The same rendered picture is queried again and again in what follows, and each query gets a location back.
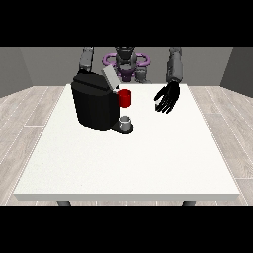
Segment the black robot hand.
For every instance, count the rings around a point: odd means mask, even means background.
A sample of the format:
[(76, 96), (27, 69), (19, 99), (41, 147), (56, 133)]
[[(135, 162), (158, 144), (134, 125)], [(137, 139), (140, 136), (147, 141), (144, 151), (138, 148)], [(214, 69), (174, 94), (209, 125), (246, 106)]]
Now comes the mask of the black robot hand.
[(174, 108), (176, 102), (180, 96), (180, 86), (178, 82), (171, 81), (166, 86), (164, 86), (154, 97), (157, 101), (160, 99), (160, 110), (158, 112), (170, 113)]

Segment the red pod holder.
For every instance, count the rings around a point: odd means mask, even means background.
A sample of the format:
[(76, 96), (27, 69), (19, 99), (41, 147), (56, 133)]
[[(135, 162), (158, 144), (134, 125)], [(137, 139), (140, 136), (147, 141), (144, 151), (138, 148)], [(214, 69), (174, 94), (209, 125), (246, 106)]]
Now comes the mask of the red pod holder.
[(127, 108), (131, 105), (131, 91), (129, 89), (121, 89), (118, 91), (119, 106)]

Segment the pale grey machine lid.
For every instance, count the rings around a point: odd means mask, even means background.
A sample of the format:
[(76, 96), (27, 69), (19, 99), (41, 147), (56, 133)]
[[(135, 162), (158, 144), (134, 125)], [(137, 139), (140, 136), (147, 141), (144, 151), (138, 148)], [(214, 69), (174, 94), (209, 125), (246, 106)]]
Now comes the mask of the pale grey machine lid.
[(112, 90), (115, 90), (120, 85), (121, 81), (112, 65), (104, 67), (102, 69), (102, 74), (106, 78), (106, 81)]

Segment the black coffee machine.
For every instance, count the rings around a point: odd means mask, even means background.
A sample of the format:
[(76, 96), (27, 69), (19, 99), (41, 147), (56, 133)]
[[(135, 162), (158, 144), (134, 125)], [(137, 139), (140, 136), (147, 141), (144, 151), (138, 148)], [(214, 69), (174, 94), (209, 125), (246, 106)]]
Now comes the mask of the black coffee machine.
[(103, 75), (79, 70), (73, 78), (71, 90), (81, 125), (92, 130), (113, 130), (121, 134), (133, 132), (133, 124), (123, 129), (119, 95), (110, 89)]

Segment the small grey cup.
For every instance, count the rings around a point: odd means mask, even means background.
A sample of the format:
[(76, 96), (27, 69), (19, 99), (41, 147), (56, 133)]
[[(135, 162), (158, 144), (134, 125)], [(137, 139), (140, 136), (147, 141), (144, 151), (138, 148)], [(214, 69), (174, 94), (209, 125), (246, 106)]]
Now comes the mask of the small grey cup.
[(128, 131), (131, 128), (131, 119), (129, 116), (121, 116), (119, 118), (120, 130)]

